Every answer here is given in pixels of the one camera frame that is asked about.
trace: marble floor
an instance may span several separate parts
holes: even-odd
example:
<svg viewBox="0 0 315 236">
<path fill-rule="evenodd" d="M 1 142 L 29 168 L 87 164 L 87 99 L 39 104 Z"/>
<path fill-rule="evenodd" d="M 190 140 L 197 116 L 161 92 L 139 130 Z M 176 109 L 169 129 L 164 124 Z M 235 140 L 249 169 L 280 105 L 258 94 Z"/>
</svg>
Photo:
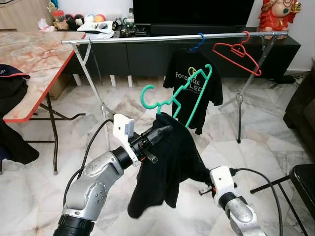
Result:
<svg viewBox="0 0 315 236">
<path fill-rule="evenodd" d="M 97 89 L 106 105 L 116 113 L 135 120 L 135 131 L 149 128 L 155 119 L 154 110 L 146 110 L 139 99 L 140 91 L 147 84 L 155 89 L 146 93 L 146 101 L 152 104 L 171 96 L 170 89 L 162 88 L 162 79 L 134 78 L 134 88 L 128 88 L 127 78 L 117 78 L 113 88 L 110 78 L 103 78 L 104 86 L 95 79 Z M 245 84 L 243 79 L 224 79 L 224 102 L 235 96 Z M 247 167 L 264 173 L 270 180 L 286 175 L 302 163 L 311 163 L 303 140 L 282 120 L 284 110 L 297 85 L 278 85 L 257 79 L 250 85 L 243 103 L 242 142 L 236 139 L 236 104 L 221 111 L 209 104 L 202 135 L 192 131 L 196 146 L 205 165 L 210 169 L 218 165 Z M 55 110 L 72 116 L 85 112 L 85 117 L 74 121 L 57 121 L 59 134 L 58 168 L 52 169 L 53 145 L 33 145 L 40 157 L 22 165 L 3 162 L 0 176 L 0 235 L 1 236 L 51 236 L 62 211 L 63 192 L 70 176 L 80 167 L 87 143 L 102 122 L 100 107 L 86 80 L 77 87 L 71 82 L 58 100 Z M 46 116 L 38 110 L 39 116 Z M 25 139 L 49 139 L 53 137 L 49 121 L 29 121 L 10 124 Z M 111 137 L 111 148 L 119 143 Z M 107 150 L 105 135 L 100 133 L 91 147 L 88 161 Z M 93 236 L 234 236 L 222 209 L 214 205 L 210 195 L 199 196 L 204 185 L 187 180 L 180 185 L 177 208 L 168 205 L 149 208 L 138 220 L 127 214 L 127 205 L 136 185 L 138 168 L 129 167 L 122 178 L 109 191 L 106 204 L 95 224 Z M 278 213 L 270 189 L 251 195 L 249 190 L 264 184 L 260 176 L 239 172 L 235 177 L 239 195 L 246 198 L 258 215 L 259 223 L 269 236 L 279 235 Z M 315 223 L 304 203 L 289 181 L 283 183 L 310 236 L 315 235 Z M 302 235 L 291 210 L 276 187 L 280 199 L 285 236 Z"/>
</svg>

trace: red table edge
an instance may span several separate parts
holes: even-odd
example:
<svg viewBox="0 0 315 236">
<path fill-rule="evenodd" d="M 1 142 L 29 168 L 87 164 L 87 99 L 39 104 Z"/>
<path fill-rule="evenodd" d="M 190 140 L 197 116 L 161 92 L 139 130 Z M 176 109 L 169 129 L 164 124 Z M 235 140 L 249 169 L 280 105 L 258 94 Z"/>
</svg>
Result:
<svg viewBox="0 0 315 236">
<path fill-rule="evenodd" d="M 54 76 L 53 80 L 51 81 L 51 83 L 48 85 L 48 87 L 46 88 L 46 90 L 44 91 L 44 93 L 41 95 L 41 97 L 39 98 L 39 100 L 37 101 L 37 103 L 35 104 L 35 106 L 32 108 L 32 110 L 30 111 L 30 113 L 21 119 L 3 119 L 4 122 L 6 123 L 22 123 L 25 121 L 28 121 L 32 115 L 34 114 L 34 112 L 37 110 L 37 108 L 39 107 L 39 105 L 41 104 L 41 102 L 44 100 L 45 96 L 47 95 L 47 93 L 49 92 L 49 90 L 51 89 L 51 87 L 54 85 L 55 81 L 57 80 L 57 78 L 60 76 L 60 74 L 62 73 L 63 69 L 65 68 L 65 66 L 68 64 L 68 62 L 70 61 L 70 59 L 72 58 L 74 54 L 74 50 L 71 51 L 70 55 L 68 56 L 68 58 L 64 61 L 63 65 L 60 67 L 59 71 L 57 72 L 57 74 Z"/>
</svg>

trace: figurine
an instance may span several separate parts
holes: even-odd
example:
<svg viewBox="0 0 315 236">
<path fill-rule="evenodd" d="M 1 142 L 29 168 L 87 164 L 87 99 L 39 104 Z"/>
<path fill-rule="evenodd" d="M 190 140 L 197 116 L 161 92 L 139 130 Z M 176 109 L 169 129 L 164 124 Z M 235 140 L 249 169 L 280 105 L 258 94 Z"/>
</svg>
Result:
<svg viewBox="0 0 315 236">
<path fill-rule="evenodd" d="M 260 23 L 257 31 L 288 31 L 288 22 L 293 23 L 296 13 L 301 11 L 297 0 L 263 0 Z"/>
</svg>

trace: logo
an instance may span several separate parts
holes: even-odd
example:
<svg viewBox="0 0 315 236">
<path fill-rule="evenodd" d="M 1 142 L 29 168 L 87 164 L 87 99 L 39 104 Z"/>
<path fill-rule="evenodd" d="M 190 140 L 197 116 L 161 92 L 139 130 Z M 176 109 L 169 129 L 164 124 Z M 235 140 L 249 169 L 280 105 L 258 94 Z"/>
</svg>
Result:
<svg viewBox="0 0 315 236">
<path fill-rule="evenodd" d="M 193 68 L 192 66 L 188 68 L 188 74 L 190 76 L 192 76 L 194 73 L 196 73 L 197 70 L 195 68 Z"/>
</svg>

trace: clothing rack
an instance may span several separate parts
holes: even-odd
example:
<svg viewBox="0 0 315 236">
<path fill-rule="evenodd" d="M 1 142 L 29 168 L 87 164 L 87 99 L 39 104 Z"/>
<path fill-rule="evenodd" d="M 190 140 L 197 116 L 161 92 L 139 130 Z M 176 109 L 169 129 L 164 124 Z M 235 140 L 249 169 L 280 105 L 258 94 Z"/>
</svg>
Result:
<svg viewBox="0 0 315 236">
<path fill-rule="evenodd" d="M 275 41 L 277 38 L 281 35 L 288 35 L 288 32 L 286 31 L 280 31 L 280 32 L 250 32 L 250 37 L 261 37 L 261 43 L 262 43 L 262 55 L 258 61 L 259 68 L 265 61 L 266 57 L 268 56 L 269 52 L 271 51 Z M 265 46 L 265 36 L 271 36 L 270 43 Z M 235 37 L 248 37 L 247 33 L 217 33 L 217 34 L 204 34 L 204 38 L 235 38 Z M 90 73 L 88 69 L 86 68 L 86 62 L 89 58 L 89 54 L 91 51 L 91 43 L 131 43 L 131 42 L 158 42 L 158 41 L 172 41 L 172 40 L 187 40 L 187 39 L 201 39 L 202 37 L 198 34 L 196 35 L 179 35 L 179 36 L 157 36 L 157 37 L 135 37 L 135 38 L 112 38 L 112 39 L 81 39 L 81 40 L 62 40 L 61 44 L 71 44 L 74 52 L 82 66 L 82 69 L 91 85 L 91 88 L 98 99 L 100 105 L 101 105 L 101 111 L 103 114 L 104 120 L 106 120 L 106 110 L 110 112 L 111 114 L 115 114 L 112 110 L 110 110 L 105 103 L 102 101 L 101 97 L 99 96 L 99 93 L 91 79 Z M 86 54 L 82 56 L 79 52 L 78 45 L 80 44 L 88 44 L 88 48 L 86 51 Z M 252 80 L 254 79 L 254 74 L 251 74 L 249 78 L 247 79 L 247 82 L 245 83 L 243 89 L 241 92 L 236 94 L 236 97 L 229 100 L 225 104 L 223 104 L 220 109 L 227 106 L 228 104 L 237 101 L 238 103 L 238 138 L 237 142 L 241 142 L 241 110 L 242 110 L 242 102 L 243 102 L 243 95 L 248 88 L 248 86 L 251 84 Z M 105 125 L 105 134 L 107 139 L 107 145 L 108 149 L 110 149 L 110 142 L 109 142 L 109 135 L 107 130 L 107 125 Z"/>
</svg>

